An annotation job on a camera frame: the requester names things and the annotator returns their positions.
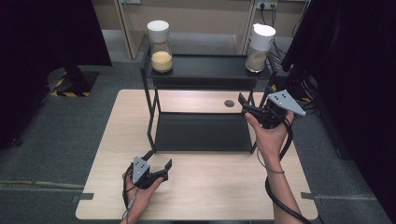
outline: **wall socket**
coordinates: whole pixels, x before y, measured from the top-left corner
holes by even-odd
[[[272,10],[277,8],[277,0],[256,0],[256,8],[261,10],[264,3],[264,10]]]

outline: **white lid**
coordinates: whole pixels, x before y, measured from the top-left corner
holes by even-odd
[[[169,23],[151,21],[148,23],[148,37],[152,42],[162,43],[169,39]]]
[[[276,30],[268,25],[256,23],[253,25],[250,46],[259,51],[268,51],[274,42]]]

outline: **hand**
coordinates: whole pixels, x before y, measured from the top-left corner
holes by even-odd
[[[251,114],[246,113],[245,118],[256,133],[257,147],[264,158],[264,162],[279,161],[279,152],[287,135],[285,125],[279,124],[274,129],[264,129]],[[294,114],[289,111],[286,119],[291,124]]]
[[[125,219],[122,220],[121,223],[136,223],[136,221],[142,216],[143,212],[149,207],[149,201],[151,196],[153,195],[154,191],[161,185],[163,182],[163,178],[159,178],[148,188],[148,189],[139,189],[134,188],[134,184],[132,183],[131,178],[127,176],[126,178],[126,189],[131,189],[127,192],[128,202],[136,195],[134,199],[134,204],[132,205],[131,210],[128,212],[126,218],[128,218],[128,222]]]

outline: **wooden table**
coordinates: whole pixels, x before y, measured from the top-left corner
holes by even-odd
[[[241,111],[233,91],[161,91],[166,111]],[[255,93],[257,102],[261,95]],[[233,100],[234,107],[224,105]],[[120,91],[108,120],[76,216],[80,219],[121,219],[125,207],[121,197],[121,175],[134,156],[149,150],[149,110],[144,91]],[[250,130],[251,139],[255,135]],[[158,152],[148,162],[151,172],[173,160],[169,180],[163,182],[141,217],[148,220],[268,220],[274,219],[273,204],[264,188],[265,169],[249,152]],[[310,193],[294,144],[282,160],[283,168],[302,213],[315,219],[318,211]]]

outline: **person's left hand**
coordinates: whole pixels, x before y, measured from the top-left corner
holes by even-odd
[[[127,176],[126,178],[126,190],[131,189],[127,192],[128,202],[132,200],[134,195],[136,195],[134,199],[134,204],[131,207],[131,210],[128,212],[128,223],[136,223],[136,221],[142,216],[143,212],[149,207],[149,201],[151,199],[154,191],[161,185],[163,182],[163,178],[157,179],[148,189],[139,189],[134,188],[134,184],[132,183],[131,178]]]

